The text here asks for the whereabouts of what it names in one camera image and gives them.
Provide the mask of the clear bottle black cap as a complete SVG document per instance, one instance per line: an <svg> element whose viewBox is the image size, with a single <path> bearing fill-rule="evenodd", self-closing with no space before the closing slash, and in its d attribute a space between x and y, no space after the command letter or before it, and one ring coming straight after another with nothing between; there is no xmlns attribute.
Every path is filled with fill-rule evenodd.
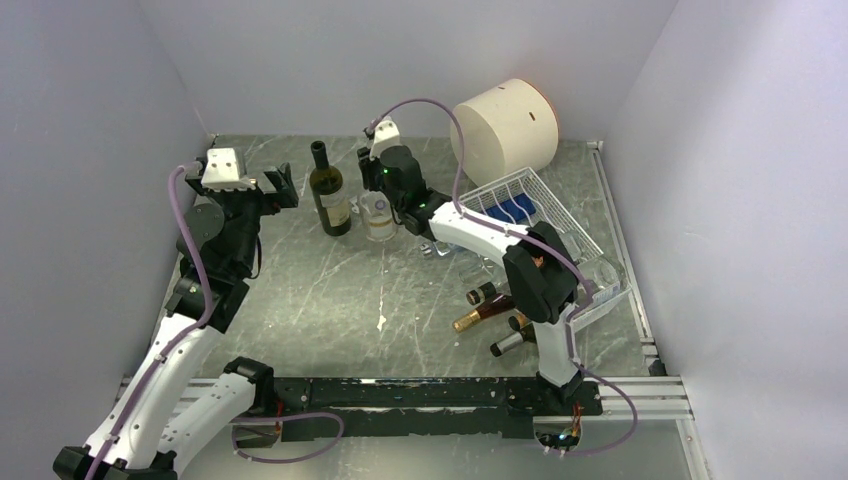
<svg viewBox="0 0 848 480"><path fill-rule="evenodd" d="M368 240L385 242L397 234L398 225L395 223L391 205L383 193L363 191L357 197L357 204Z"/></svg>

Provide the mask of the green wine bottle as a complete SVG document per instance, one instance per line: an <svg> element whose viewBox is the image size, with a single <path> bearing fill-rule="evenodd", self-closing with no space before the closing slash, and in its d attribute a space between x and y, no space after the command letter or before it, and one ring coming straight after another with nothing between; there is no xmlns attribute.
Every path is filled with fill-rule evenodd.
<svg viewBox="0 0 848 480"><path fill-rule="evenodd" d="M308 184L323 231L331 237L342 236L352 225L350 205L343 192L343 175L330 164L323 141L313 141L310 151L314 169L308 177Z"/></svg>

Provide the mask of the dark bottle black cap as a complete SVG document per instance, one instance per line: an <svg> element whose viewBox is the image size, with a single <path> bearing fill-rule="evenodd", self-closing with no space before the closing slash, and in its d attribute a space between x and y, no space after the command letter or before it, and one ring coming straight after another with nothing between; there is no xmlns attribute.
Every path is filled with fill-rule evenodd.
<svg viewBox="0 0 848 480"><path fill-rule="evenodd" d="M465 298L473 306L491 305L506 309L511 309L515 306L512 296L505 290L502 283L486 282L469 290L465 294Z"/></svg>

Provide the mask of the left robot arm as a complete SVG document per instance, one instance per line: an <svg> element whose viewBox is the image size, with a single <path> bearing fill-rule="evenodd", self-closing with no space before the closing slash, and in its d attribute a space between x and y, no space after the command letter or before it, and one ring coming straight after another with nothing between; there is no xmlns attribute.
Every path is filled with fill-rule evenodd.
<svg viewBox="0 0 848 480"><path fill-rule="evenodd" d="M223 338L259 264L260 223L299 203L288 163L264 173L262 189L239 161L199 160L177 167L168 185L184 180L202 199L171 208L179 228L181 275L150 349L107 418L80 446L66 446L53 472L62 479L177 479L232 419L261 416L277 402L273 370L238 358L212 390L178 411L189 381Z"/></svg>

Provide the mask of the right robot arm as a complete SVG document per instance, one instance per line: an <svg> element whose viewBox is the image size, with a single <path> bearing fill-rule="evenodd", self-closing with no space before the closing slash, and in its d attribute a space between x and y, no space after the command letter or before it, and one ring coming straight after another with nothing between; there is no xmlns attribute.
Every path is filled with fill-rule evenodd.
<svg viewBox="0 0 848 480"><path fill-rule="evenodd" d="M382 193L393 220L413 235L457 245L502 267L512 299L534 325L539 398L550 413L562 414L578 399L585 371L574 347L572 319L587 308L578 290L592 291L559 233L549 223L511 224L464 208L428 186L419 162L403 145L378 155L357 152L365 189Z"/></svg>

